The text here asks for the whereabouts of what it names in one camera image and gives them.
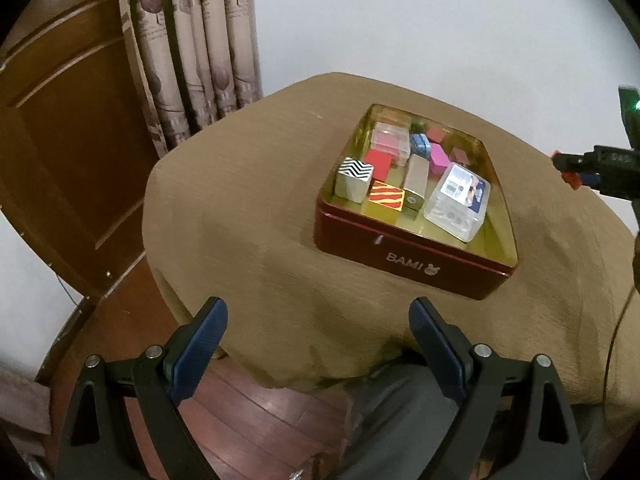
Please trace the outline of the clear plastic box with label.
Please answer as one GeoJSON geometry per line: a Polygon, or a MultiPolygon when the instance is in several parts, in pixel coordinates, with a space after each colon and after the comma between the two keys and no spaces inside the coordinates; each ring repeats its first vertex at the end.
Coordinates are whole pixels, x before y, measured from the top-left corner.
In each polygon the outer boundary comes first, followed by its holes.
{"type": "Polygon", "coordinates": [[[453,162],[425,203],[424,218],[469,243],[484,224],[490,191],[486,179],[453,162]]]}

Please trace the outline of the clear case with red insert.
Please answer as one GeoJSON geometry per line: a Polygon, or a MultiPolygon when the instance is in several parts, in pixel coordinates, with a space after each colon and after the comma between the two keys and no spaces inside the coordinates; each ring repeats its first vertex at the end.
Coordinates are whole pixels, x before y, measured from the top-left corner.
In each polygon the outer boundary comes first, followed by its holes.
{"type": "Polygon", "coordinates": [[[371,133],[370,148],[392,156],[392,163],[405,167],[411,154],[409,130],[377,122],[371,133]]]}

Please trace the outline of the orange square colourful toy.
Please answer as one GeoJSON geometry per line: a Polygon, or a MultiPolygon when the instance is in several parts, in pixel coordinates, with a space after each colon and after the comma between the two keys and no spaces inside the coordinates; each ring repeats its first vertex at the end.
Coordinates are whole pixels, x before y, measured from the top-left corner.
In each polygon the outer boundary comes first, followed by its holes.
{"type": "Polygon", "coordinates": [[[556,159],[561,155],[559,151],[554,151],[551,155],[551,160],[554,168],[559,171],[561,177],[565,183],[567,183],[574,191],[578,190],[582,186],[582,178],[577,172],[570,172],[562,170],[559,167],[559,163],[556,159]]]}

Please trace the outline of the dark wooden door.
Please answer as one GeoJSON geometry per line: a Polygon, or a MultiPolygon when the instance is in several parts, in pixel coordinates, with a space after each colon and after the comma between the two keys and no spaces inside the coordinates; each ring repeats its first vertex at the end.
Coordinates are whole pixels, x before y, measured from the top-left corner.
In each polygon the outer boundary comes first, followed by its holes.
{"type": "Polygon", "coordinates": [[[1,209],[16,232],[101,298],[142,254],[156,162],[118,0],[30,0],[1,47],[1,209]]]}

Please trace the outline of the maroon rectangular block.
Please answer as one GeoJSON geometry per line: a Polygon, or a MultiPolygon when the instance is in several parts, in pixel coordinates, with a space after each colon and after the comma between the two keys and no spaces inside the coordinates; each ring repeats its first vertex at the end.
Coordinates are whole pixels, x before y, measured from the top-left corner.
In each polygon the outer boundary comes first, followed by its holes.
{"type": "Polygon", "coordinates": [[[449,153],[449,159],[463,167],[470,166],[469,156],[466,154],[466,151],[462,150],[462,148],[452,148],[449,153]]]}

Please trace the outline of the red tin box gold interior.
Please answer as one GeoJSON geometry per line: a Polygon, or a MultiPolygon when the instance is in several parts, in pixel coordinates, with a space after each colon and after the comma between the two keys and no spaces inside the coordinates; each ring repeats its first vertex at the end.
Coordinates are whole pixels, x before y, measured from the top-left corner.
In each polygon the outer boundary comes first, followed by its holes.
{"type": "MultiPolygon", "coordinates": [[[[399,167],[392,163],[385,182],[402,188],[406,169],[407,165],[399,167]]],[[[518,265],[506,200],[482,141],[431,118],[382,104],[369,107],[320,188],[314,242],[324,252],[472,299],[486,298],[518,265]],[[345,157],[364,161],[377,122],[406,128],[409,136],[426,134],[432,127],[446,129],[447,139],[440,145],[448,157],[452,148],[466,151],[470,166],[465,168],[491,185],[484,224],[469,243],[460,242],[424,218],[424,205],[442,177],[442,174],[432,174],[431,170],[425,202],[419,211],[407,208],[405,203],[401,211],[370,204],[368,195],[373,179],[361,204],[334,194],[338,166],[345,157]]]]}

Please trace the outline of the blue dotted small box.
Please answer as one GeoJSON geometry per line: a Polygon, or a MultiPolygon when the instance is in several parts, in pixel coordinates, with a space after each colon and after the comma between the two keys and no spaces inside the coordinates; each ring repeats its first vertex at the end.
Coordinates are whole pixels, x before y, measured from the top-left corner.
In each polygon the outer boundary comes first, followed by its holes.
{"type": "Polygon", "coordinates": [[[411,133],[409,139],[412,154],[430,159],[432,151],[431,142],[424,132],[411,133]]]}

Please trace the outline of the pink rectangular block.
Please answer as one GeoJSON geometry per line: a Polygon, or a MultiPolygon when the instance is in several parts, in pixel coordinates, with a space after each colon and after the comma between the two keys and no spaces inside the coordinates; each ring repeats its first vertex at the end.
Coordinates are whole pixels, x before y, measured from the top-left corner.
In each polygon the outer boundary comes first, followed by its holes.
{"type": "Polygon", "coordinates": [[[433,142],[431,144],[431,154],[430,154],[430,170],[432,174],[436,174],[436,176],[440,176],[444,173],[444,171],[450,165],[450,159],[442,146],[433,142]]]}

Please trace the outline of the grey trousers leg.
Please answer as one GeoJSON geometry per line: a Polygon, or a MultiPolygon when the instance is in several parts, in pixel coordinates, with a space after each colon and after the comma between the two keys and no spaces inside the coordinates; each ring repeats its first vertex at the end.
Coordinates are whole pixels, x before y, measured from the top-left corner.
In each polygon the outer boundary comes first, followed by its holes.
{"type": "Polygon", "coordinates": [[[346,451],[334,479],[422,479],[459,408],[421,349],[377,368],[357,387],[346,451]]]}

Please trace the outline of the yellow red striped cube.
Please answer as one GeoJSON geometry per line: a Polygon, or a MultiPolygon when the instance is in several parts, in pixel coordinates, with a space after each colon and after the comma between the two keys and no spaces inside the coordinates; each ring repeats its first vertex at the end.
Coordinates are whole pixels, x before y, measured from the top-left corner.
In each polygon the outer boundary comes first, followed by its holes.
{"type": "Polygon", "coordinates": [[[378,180],[372,183],[368,195],[370,204],[401,211],[404,201],[405,191],[402,188],[378,180]]]}

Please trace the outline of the beige patterned curtain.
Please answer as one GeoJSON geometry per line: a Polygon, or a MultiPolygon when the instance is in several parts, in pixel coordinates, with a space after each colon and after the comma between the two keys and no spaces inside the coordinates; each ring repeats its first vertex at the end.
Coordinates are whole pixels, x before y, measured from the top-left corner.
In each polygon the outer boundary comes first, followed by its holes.
{"type": "Polygon", "coordinates": [[[134,86],[166,155],[262,97],[254,0],[118,0],[134,86]]]}

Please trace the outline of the dark red small cube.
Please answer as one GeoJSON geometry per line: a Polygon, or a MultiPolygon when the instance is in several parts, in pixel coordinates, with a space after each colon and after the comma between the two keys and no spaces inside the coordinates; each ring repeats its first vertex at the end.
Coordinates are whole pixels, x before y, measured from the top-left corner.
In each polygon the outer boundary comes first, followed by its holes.
{"type": "Polygon", "coordinates": [[[448,136],[448,131],[442,128],[432,127],[426,132],[427,139],[431,143],[443,144],[448,136]]]}

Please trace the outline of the black white zigzag cube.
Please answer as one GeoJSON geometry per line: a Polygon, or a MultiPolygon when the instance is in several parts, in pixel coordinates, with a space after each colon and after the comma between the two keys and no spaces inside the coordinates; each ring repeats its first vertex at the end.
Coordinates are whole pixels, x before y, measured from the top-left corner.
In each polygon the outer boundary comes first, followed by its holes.
{"type": "Polygon", "coordinates": [[[344,200],[361,204],[367,197],[374,166],[368,162],[345,157],[335,174],[334,194],[344,200]]]}

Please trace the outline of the red rectangular block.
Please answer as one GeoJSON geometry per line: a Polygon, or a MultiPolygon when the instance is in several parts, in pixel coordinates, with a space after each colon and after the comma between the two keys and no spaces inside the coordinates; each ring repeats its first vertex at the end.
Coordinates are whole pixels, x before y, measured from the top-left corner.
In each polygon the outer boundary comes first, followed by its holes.
{"type": "Polygon", "coordinates": [[[393,157],[391,154],[370,148],[370,150],[367,152],[367,155],[364,156],[364,161],[373,167],[373,180],[382,182],[386,181],[393,162],[393,157]]]}

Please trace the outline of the silver rectangular metal bar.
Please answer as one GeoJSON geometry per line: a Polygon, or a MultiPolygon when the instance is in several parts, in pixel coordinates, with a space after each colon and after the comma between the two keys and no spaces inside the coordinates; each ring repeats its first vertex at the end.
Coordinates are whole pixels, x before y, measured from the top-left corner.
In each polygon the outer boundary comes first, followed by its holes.
{"type": "Polygon", "coordinates": [[[430,174],[430,162],[418,155],[412,154],[408,159],[402,188],[405,191],[405,206],[419,211],[425,202],[425,193],[430,174]]]}

